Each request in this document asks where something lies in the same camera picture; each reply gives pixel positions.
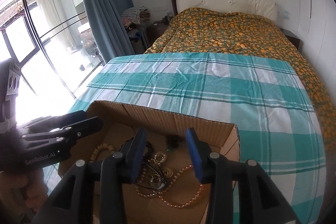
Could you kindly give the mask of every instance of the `screw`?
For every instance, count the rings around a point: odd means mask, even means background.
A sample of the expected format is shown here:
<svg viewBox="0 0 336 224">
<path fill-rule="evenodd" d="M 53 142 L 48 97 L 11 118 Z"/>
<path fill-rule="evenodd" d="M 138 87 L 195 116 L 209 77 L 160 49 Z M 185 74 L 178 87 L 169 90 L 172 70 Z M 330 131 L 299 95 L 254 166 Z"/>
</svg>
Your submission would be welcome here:
<svg viewBox="0 0 336 224">
<path fill-rule="evenodd" d="M 123 156 L 122 152 L 117 151 L 113 153 L 113 158 L 119 159 Z"/>
<path fill-rule="evenodd" d="M 255 160 L 248 160 L 248 161 L 247 161 L 247 164 L 248 164 L 249 166 L 256 166 L 256 165 L 257 165 L 257 162 L 256 162 Z"/>
<path fill-rule="evenodd" d="M 81 167 L 81 166 L 83 166 L 85 164 L 85 161 L 84 160 L 78 160 L 78 161 L 76 161 L 76 166 L 78 166 L 78 167 Z"/>
<path fill-rule="evenodd" d="M 219 154 L 217 152 L 211 152 L 210 153 L 210 158 L 217 159 L 217 158 L 219 158 Z"/>
</svg>

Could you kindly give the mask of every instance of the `checkered bedsheet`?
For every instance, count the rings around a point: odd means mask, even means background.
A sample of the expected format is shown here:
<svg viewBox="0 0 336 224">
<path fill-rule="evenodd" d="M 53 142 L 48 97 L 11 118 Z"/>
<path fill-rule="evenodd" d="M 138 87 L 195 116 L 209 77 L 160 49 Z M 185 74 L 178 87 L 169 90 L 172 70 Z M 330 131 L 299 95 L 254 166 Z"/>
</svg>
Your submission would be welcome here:
<svg viewBox="0 0 336 224">
<path fill-rule="evenodd" d="M 302 223 L 317 220 L 326 176 L 323 140 L 310 99 L 287 62 L 220 53 L 118 57 L 71 111 L 86 110 L 94 100 L 235 123 L 240 161 L 258 161 Z M 238 190 L 234 193 L 238 223 Z"/>
</svg>

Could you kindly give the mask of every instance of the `wrinkled fabric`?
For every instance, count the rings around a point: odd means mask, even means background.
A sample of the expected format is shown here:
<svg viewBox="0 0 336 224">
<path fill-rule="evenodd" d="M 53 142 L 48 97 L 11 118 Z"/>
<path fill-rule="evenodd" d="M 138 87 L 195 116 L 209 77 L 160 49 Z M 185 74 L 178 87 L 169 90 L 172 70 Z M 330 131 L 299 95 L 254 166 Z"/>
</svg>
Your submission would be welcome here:
<svg viewBox="0 0 336 224">
<path fill-rule="evenodd" d="M 326 181 L 323 140 L 307 92 L 288 62 L 201 52 L 117 57 L 70 111 L 86 110 L 95 100 L 234 123 L 240 161 L 261 165 L 302 224 L 317 220 Z M 235 187 L 234 224 L 238 196 Z"/>
<path fill-rule="evenodd" d="M 336 108 L 314 72 L 293 44 L 269 19 L 202 8 L 182 11 L 145 53 L 221 52 L 284 60 L 290 63 L 314 106 L 325 150 L 336 151 Z"/>
</svg>

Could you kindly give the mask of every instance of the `finger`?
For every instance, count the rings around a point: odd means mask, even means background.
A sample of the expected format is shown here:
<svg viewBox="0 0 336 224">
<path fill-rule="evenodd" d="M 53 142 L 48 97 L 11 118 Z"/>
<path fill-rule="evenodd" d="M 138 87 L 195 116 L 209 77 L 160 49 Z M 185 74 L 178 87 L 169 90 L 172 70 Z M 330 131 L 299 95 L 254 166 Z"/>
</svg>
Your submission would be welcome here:
<svg viewBox="0 0 336 224">
<path fill-rule="evenodd" d="M 46 201 L 48 195 L 47 194 L 41 194 L 39 196 L 35 196 L 33 198 L 28 198 L 26 200 L 26 205 L 28 208 L 32 208 L 32 209 L 39 209 L 42 207 L 42 205 L 44 204 L 44 202 Z"/>
<path fill-rule="evenodd" d="M 32 181 L 43 181 L 44 179 L 44 173 L 43 169 L 37 169 L 32 172 L 30 172 L 29 177 L 31 178 Z"/>
<path fill-rule="evenodd" d="M 22 188 L 28 184 L 27 175 L 10 175 L 0 172 L 0 187 L 3 188 Z"/>
<path fill-rule="evenodd" d="M 34 182 L 29 184 L 26 188 L 28 198 L 33 198 L 42 194 L 48 193 L 48 187 L 43 182 Z"/>
<path fill-rule="evenodd" d="M 35 213 L 38 213 L 39 210 L 41 210 L 41 208 L 42 208 L 42 206 L 41 206 L 41 207 L 37 207 L 37 208 L 32 208 L 32 209 L 33 209 L 33 211 L 34 211 Z"/>
</svg>

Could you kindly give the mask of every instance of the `jewelry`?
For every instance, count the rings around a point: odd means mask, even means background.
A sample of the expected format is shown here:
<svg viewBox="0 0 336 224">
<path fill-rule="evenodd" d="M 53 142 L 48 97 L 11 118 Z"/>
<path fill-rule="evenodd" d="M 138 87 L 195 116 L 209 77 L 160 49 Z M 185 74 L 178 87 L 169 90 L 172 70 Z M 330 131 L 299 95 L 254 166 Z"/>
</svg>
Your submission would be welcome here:
<svg viewBox="0 0 336 224">
<path fill-rule="evenodd" d="M 154 163 L 157 165 L 161 165 L 166 161 L 166 159 L 166 154 L 164 154 L 163 152 L 157 152 L 154 156 Z"/>
<path fill-rule="evenodd" d="M 166 146 L 168 152 L 173 152 L 179 146 L 179 142 L 182 141 L 182 137 L 178 135 L 168 135 L 166 137 Z"/>
<path fill-rule="evenodd" d="M 152 153 L 154 152 L 154 148 L 150 142 L 146 142 L 146 147 L 148 152 L 143 157 L 143 160 L 149 160 L 152 157 Z"/>
<path fill-rule="evenodd" d="M 170 167 L 164 167 L 162 169 L 162 173 L 166 178 L 171 178 L 174 174 L 172 168 L 170 168 Z"/>
<path fill-rule="evenodd" d="M 151 177 L 151 180 L 150 180 L 149 184 L 150 184 L 152 187 L 159 188 L 159 187 L 161 186 L 161 178 L 160 178 L 160 176 L 157 175 L 157 174 L 154 174 L 154 175 Z"/>
<path fill-rule="evenodd" d="M 169 202 L 168 200 L 166 200 L 164 197 L 163 197 L 163 194 L 166 193 L 171 187 L 172 185 L 176 182 L 176 180 L 183 174 L 184 171 L 187 171 L 187 170 L 191 170 L 193 168 L 192 165 L 189 165 L 185 168 L 183 168 L 182 170 L 180 170 L 176 176 L 174 176 L 174 179 L 172 180 L 172 182 L 169 184 L 169 186 L 164 189 L 163 191 L 153 191 L 153 194 L 149 194 L 149 195 L 145 195 L 143 193 L 140 192 L 139 190 L 139 187 L 138 186 L 135 186 L 135 189 L 138 193 L 138 195 L 140 196 L 143 196 L 145 198 L 154 198 L 154 197 L 158 197 L 160 198 L 165 204 L 167 204 L 168 206 L 170 207 L 174 207 L 174 208 L 185 208 L 189 205 L 191 205 L 192 203 L 195 203 L 200 197 L 201 197 L 201 194 L 202 194 L 202 191 L 204 190 L 203 188 L 203 185 L 201 184 L 199 186 L 199 190 L 197 191 L 196 195 L 191 199 L 189 200 L 188 202 L 186 202 L 185 204 L 183 205 L 177 205 L 177 204 L 172 204 L 171 202 Z"/>
<path fill-rule="evenodd" d="M 144 166 L 144 167 L 142 168 L 142 174 L 141 174 L 140 180 L 139 180 L 138 182 L 134 183 L 134 184 L 135 184 L 135 189 L 136 189 L 136 192 L 138 193 L 138 195 L 143 196 L 143 197 L 146 197 L 146 198 L 149 198 L 149 197 L 153 197 L 153 196 L 156 196 L 156 195 L 157 195 L 157 193 L 155 193 L 155 190 L 157 190 L 157 187 L 156 187 L 156 188 L 153 188 L 153 187 L 147 187 L 147 186 L 142 185 L 143 180 L 144 180 L 144 178 L 145 178 L 145 176 L 146 176 L 146 172 L 147 172 L 147 168 Z M 153 190 L 153 193 L 154 193 L 154 194 L 150 194 L 150 195 L 144 195 L 144 194 L 142 194 L 142 193 L 140 192 L 140 190 L 139 190 L 139 186 L 141 186 L 141 187 L 143 187 L 143 188 L 146 188 L 146 189 Z"/>
<path fill-rule="evenodd" d="M 111 155 L 115 152 L 115 149 L 113 147 L 113 145 L 110 145 L 108 143 L 101 143 L 100 145 L 97 146 L 97 148 L 95 148 L 95 150 L 92 152 L 91 157 L 90 157 L 90 161 L 89 162 L 94 162 L 97 160 L 97 157 L 99 156 L 100 152 L 102 152 L 103 150 L 109 150 Z"/>
</svg>

